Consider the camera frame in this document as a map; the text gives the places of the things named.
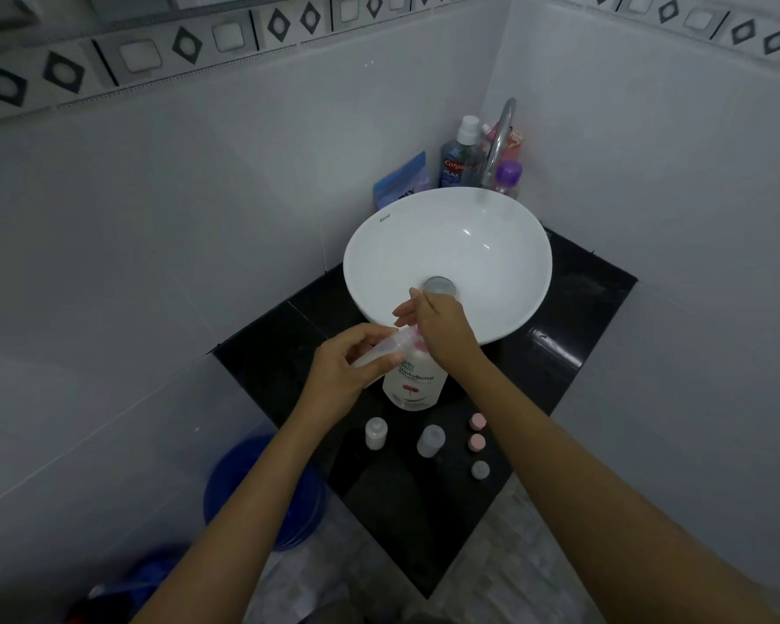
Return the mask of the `blue plastic dipper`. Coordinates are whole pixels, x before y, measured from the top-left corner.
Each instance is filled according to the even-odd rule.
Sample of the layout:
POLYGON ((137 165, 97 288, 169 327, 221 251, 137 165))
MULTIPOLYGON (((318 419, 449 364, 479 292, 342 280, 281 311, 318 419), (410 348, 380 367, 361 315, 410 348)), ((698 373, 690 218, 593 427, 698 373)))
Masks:
POLYGON ((188 549, 188 545, 160 548, 136 562, 125 577, 93 587, 81 624, 130 624, 188 549))

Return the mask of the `blue mouthwash bottle white cap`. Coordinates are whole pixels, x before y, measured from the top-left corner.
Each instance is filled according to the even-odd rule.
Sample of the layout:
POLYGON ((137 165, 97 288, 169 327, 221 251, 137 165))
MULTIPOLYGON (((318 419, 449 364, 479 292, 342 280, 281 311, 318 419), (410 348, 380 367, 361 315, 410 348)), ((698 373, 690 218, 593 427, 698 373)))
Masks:
POLYGON ((485 156, 480 146, 481 125, 476 115, 462 117, 457 134, 441 148, 439 188, 473 186, 485 156))

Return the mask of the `white pump bottle pink label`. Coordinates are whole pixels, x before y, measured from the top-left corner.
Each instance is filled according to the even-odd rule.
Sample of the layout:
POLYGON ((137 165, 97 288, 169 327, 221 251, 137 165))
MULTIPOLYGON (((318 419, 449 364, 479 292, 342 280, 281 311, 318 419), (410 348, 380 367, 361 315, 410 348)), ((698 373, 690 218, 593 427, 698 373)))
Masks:
POLYGON ((416 412, 437 404, 447 372, 430 355, 417 326, 405 326, 394 335, 404 360, 383 378, 383 391, 399 409, 416 412))

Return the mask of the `white round basin sink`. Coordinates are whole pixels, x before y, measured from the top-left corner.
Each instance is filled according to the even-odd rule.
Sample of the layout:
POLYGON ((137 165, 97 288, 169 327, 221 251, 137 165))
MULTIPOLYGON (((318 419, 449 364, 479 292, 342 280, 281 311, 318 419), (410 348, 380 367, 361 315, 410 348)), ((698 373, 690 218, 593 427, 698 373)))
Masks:
POLYGON ((343 256, 348 292, 369 321, 391 326, 393 311, 433 278, 456 289, 480 345, 519 330, 551 284, 550 240, 520 202, 469 187, 401 198, 366 219, 343 256))

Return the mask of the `chrome curved faucet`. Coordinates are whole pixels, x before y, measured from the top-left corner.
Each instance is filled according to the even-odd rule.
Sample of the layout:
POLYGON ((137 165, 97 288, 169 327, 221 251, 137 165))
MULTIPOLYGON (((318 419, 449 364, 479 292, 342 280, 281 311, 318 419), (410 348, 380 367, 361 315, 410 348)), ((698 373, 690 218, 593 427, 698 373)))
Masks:
POLYGON ((493 186, 501 156, 508 146, 511 125, 516 110, 517 100, 514 97, 508 98, 500 114, 496 135, 489 148, 486 163, 480 173, 479 187, 482 189, 489 189, 493 186))

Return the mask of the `pink red bottle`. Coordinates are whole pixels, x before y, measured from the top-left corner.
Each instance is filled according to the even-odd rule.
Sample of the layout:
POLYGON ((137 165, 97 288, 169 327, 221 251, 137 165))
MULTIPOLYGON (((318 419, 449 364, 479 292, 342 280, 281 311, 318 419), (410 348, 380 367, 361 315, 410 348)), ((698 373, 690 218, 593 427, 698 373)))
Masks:
MULTIPOLYGON (((481 124, 481 138, 479 147, 486 156, 489 155, 491 148, 497 138, 498 126, 499 124, 481 124)), ((501 164, 503 161, 509 160, 519 161, 520 147, 522 146, 523 140, 524 136, 520 133, 519 130, 516 130, 513 126, 509 127, 506 146, 500 153, 499 163, 501 164)))

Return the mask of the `blue pouch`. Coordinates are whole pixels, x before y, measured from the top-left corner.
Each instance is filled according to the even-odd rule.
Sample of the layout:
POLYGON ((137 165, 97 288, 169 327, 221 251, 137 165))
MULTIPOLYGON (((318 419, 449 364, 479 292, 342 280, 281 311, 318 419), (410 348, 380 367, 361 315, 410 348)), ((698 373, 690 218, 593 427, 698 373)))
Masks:
POLYGON ((426 152, 422 151, 374 184, 374 206, 381 210, 400 198, 428 189, 431 189, 431 183, 426 166, 426 152))

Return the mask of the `blue plastic bucket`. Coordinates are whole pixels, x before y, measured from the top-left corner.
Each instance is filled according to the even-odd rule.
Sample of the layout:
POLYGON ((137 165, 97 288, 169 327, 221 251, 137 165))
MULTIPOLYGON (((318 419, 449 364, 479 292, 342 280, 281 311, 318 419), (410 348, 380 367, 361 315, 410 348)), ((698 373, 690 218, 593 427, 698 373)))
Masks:
MULTIPOLYGON (((245 439, 219 460, 205 487, 203 513, 206 524, 216 517, 272 439, 271 433, 245 439)), ((324 518, 327 497, 322 471, 310 461, 299 478, 273 551, 293 549, 312 536, 324 518)))

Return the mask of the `person's right hand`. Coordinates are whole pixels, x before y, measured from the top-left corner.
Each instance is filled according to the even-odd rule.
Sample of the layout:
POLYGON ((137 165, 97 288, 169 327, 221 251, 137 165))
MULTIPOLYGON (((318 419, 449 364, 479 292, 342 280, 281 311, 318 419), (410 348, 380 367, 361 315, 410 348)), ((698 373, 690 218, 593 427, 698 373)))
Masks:
POLYGON ((407 301, 426 301, 426 325, 417 327, 430 355, 450 376, 459 380, 489 363, 454 297, 416 288, 409 295, 407 301))

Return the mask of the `person's left forearm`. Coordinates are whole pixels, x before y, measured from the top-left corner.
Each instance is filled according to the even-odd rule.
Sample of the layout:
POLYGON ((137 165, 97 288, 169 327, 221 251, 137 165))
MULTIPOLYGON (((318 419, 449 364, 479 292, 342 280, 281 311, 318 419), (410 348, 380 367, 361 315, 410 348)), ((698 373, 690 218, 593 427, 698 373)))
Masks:
POLYGON ((353 401, 305 397, 131 624, 242 624, 302 472, 353 401))

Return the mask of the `small purple bottle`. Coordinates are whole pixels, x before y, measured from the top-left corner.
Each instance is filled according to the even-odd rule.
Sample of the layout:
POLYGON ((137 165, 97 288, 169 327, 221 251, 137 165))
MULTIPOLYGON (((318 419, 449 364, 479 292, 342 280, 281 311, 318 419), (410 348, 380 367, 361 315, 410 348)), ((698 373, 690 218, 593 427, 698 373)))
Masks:
POLYGON ((509 198, 518 199, 522 174, 523 167, 519 161, 503 160, 497 167, 491 189, 509 198))

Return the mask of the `person's right forearm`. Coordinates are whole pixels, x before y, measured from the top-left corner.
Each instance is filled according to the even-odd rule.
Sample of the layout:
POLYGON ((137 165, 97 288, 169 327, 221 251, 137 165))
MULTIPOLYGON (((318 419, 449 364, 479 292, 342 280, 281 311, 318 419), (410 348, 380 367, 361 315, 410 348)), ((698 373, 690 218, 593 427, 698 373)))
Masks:
POLYGON ((480 349, 446 363, 607 624, 780 624, 759 592, 591 455, 480 349))

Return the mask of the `person's left hand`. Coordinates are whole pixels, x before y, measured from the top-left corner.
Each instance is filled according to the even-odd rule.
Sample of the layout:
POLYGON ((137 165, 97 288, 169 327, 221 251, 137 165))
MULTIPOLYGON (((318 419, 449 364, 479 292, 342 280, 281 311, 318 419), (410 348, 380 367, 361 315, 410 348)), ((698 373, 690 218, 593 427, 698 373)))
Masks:
POLYGON ((359 367, 351 363, 396 331, 394 327, 359 324, 320 345, 291 417, 330 430, 365 389, 360 386, 359 367))

